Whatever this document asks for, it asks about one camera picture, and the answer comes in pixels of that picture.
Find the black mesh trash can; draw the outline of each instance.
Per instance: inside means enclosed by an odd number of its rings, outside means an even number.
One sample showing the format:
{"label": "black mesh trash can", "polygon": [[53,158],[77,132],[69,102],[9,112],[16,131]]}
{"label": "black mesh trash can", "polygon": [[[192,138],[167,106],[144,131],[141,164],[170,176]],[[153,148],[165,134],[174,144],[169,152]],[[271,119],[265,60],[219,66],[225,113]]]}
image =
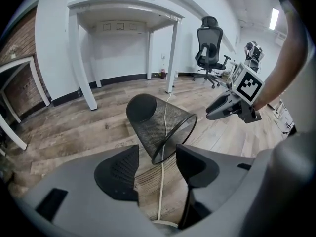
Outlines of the black mesh trash can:
{"label": "black mesh trash can", "polygon": [[197,123],[196,114],[149,94],[132,98],[126,114],[153,164],[172,156],[176,145],[186,142]]}

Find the white table frame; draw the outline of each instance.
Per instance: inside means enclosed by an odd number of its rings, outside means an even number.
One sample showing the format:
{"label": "white table frame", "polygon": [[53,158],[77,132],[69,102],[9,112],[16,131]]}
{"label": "white table frame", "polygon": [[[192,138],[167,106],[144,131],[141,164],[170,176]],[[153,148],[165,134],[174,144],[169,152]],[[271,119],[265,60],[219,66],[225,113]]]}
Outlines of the white table frame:
{"label": "white table frame", "polygon": [[[156,25],[148,29],[148,51],[147,51],[147,79],[152,77],[152,51],[153,51],[153,32],[162,29],[164,27],[173,25],[172,43],[168,67],[168,80],[165,91],[170,93],[175,79],[175,72],[178,62],[177,53],[179,47],[179,32],[181,30],[181,23],[183,16],[178,13],[158,5],[147,0],[79,0],[68,4],[69,11],[69,22],[68,22],[68,34],[69,34],[69,47],[70,47],[70,59],[75,71],[77,82],[82,90],[83,96],[87,101],[87,104],[91,110],[97,109],[97,103],[93,97],[90,89],[88,79],[85,73],[80,46],[79,46],[79,24],[88,32],[90,35],[90,28],[85,22],[80,20],[79,14],[85,13],[86,11],[102,10],[102,9],[113,9],[113,8],[126,8],[131,10],[150,11],[151,13],[157,14],[163,17],[165,21],[160,25]],[[89,38],[90,50],[92,49],[92,40]],[[97,78],[95,61],[92,58],[90,60],[91,68],[93,71],[94,79],[98,87],[101,87],[100,79]]]}
{"label": "white table frame", "polygon": [[[5,88],[9,85],[9,83],[13,80],[13,78],[23,69],[25,68],[25,66],[27,66],[28,64],[30,64],[30,68],[31,68],[31,72],[32,72],[32,76],[34,78],[35,81],[35,85],[39,91],[40,96],[42,97],[44,103],[46,104],[46,106],[50,105],[50,101],[48,100],[44,89],[40,83],[40,79],[39,76],[37,74],[36,71],[36,67],[35,67],[35,63],[34,63],[34,58],[33,56],[30,57],[25,57],[22,59],[18,59],[18,60],[14,60],[12,62],[6,63],[5,65],[0,67],[0,74],[8,69],[12,69],[13,67],[19,66],[17,68],[17,70],[9,77],[9,79],[5,82],[5,84],[3,85],[3,87],[0,90],[0,94],[3,97],[3,100],[5,102],[5,104],[7,105],[9,111],[11,112],[11,114],[13,115],[13,117],[15,118],[15,120],[20,123],[21,120],[18,117],[18,115],[16,114],[16,112],[14,111],[13,107],[11,106],[8,98],[6,97],[6,94],[4,92]],[[15,132],[11,129],[11,127],[5,122],[4,118],[0,115],[0,126],[2,127],[2,129],[5,131],[5,133],[23,150],[26,149],[27,144],[21,140],[16,134]]]}

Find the wooden floor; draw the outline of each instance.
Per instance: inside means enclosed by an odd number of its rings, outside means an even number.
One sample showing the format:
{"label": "wooden floor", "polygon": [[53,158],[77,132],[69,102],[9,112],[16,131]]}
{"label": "wooden floor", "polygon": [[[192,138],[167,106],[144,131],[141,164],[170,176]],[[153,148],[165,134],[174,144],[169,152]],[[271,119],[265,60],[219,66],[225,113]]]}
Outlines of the wooden floor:
{"label": "wooden floor", "polygon": [[[94,89],[98,109],[90,111],[83,98],[58,107],[48,107],[22,121],[17,134],[28,144],[25,151],[9,143],[6,158],[0,158],[0,168],[13,170],[10,192],[22,196],[47,173],[69,160],[96,154],[107,149],[140,144],[131,128],[125,109],[128,101],[139,93],[149,93],[163,100],[166,81],[137,80]],[[263,149],[272,148],[285,138],[269,107],[260,112],[263,120],[245,124],[232,115],[216,121],[206,119],[207,107],[223,90],[212,89],[208,81],[178,78],[170,103],[196,113],[198,122],[186,144],[224,154],[256,157]],[[161,166],[151,160],[140,145],[140,167],[135,189],[139,193],[141,210],[156,219],[158,212]],[[175,157],[164,165],[165,179],[162,200],[163,220],[178,223],[187,195],[187,185],[176,166]]]}

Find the black mesh chair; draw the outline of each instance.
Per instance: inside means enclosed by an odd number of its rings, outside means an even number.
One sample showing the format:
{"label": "black mesh chair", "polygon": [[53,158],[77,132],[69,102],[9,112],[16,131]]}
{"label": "black mesh chair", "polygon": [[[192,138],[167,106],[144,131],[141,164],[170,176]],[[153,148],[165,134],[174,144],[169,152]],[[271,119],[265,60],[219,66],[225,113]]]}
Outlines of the black mesh chair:
{"label": "black mesh chair", "polygon": [[218,27],[218,22],[214,17],[203,17],[202,25],[197,30],[197,38],[199,42],[199,51],[196,55],[197,65],[202,69],[206,70],[205,75],[195,75],[193,80],[196,78],[204,77],[205,80],[209,80],[215,88],[215,82],[217,86],[220,83],[217,81],[217,77],[211,75],[213,69],[224,70],[226,69],[227,60],[231,60],[230,57],[224,55],[225,62],[223,64],[218,63],[219,61],[219,48],[223,36],[222,28]]}

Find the power cord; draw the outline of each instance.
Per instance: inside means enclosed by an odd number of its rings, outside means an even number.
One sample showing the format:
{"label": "power cord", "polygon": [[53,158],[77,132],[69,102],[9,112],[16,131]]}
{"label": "power cord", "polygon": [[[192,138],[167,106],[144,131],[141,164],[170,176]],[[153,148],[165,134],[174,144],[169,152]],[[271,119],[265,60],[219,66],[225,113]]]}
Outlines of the power cord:
{"label": "power cord", "polygon": [[[164,127],[167,130],[167,123],[166,123],[166,113],[167,113],[167,103],[170,99],[172,95],[172,92],[170,93],[167,101],[166,101],[166,106],[164,109],[164,116],[163,116],[163,120],[164,120]],[[162,148],[162,155],[161,155],[161,160],[163,160],[163,156],[164,156],[164,147]],[[164,224],[164,225],[170,225],[170,226],[174,226],[176,228],[178,228],[178,225],[173,223],[173,222],[169,222],[169,221],[164,221],[164,220],[160,220],[161,218],[161,204],[162,204],[162,192],[163,192],[163,184],[164,184],[164,164],[161,164],[161,184],[160,184],[160,194],[159,194],[159,204],[158,204],[158,216],[157,216],[157,220],[153,220],[153,222],[158,223],[158,224]]]}

